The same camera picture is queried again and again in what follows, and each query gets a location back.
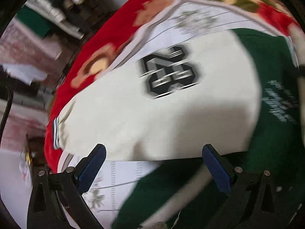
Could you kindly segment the clothes rack with garments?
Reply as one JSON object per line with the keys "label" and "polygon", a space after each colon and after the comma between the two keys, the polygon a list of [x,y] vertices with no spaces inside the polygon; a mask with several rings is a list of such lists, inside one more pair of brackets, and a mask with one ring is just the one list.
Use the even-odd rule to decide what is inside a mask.
{"label": "clothes rack with garments", "polygon": [[112,0],[27,0],[16,17],[40,38],[63,31],[81,40],[98,30],[114,9]]}

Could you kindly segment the white quilted mat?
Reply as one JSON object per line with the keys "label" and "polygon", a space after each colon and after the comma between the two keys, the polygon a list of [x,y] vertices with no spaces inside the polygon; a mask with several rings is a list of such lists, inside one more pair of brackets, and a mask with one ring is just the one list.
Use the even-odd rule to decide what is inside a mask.
{"label": "white quilted mat", "polygon": [[136,32],[97,79],[53,122],[61,168],[97,144],[107,158],[83,198],[104,228],[145,180],[131,207],[137,226],[164,221],[209,182],[202,146],[244,152],[258,123],[259,64],[241,41],[283,35],[240,8],[208,0],[175,0]]}

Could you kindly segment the pink curtain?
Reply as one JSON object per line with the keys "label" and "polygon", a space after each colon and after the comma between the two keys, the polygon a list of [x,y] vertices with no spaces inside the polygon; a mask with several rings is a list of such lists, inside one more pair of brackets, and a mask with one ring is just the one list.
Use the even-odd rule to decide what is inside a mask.
{"label": "pink curtain", "polygon": [[66,65],[54,38],[39,40],[12,21],[1,36],[1,148],[20,151],[43,137],[54,88]]}

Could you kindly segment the red floral blanket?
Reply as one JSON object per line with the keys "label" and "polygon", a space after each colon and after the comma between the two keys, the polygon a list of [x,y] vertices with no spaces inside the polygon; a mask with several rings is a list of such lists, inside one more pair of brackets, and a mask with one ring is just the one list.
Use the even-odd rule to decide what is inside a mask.
{"label": "red floral blanket", "polygon": [[[55,149],[53,146],[52,123],[55,117],[74,95],[93,83],[97,75],[110,66],[142,25],[150,22],[173,1],[127,1],[82,47],[63,84],[58,88],[49,112],[50,121],[46,130],[44,156],[52,172],[57,173],[58,163],[63,153],[61,149]],[[251,9],[246,9],[248,14],[262,19],[286,36],[290,34],[288,31],[290,26],[304,28],[304,23],[295,19],[292,13],[293,7],[286,7],[281,0],[222,1],[230,5],[237,1],[246,2],[252,6]]]}

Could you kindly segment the green and cream varsity jacket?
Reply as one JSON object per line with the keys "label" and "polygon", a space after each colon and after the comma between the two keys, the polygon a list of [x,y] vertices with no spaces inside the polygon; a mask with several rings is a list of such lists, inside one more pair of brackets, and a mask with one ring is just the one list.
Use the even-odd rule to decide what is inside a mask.
{"label": "green and cream varsity jacket", "polygon": [[74,95],[52,121],[72,164],[105,164],[83,198],[104,228],[204,228],[227,196],[201,157],[211,144],[247,173],[269,171],[278,220],[304,197],[298,70],[291,40],[248,28],[149,50]]}

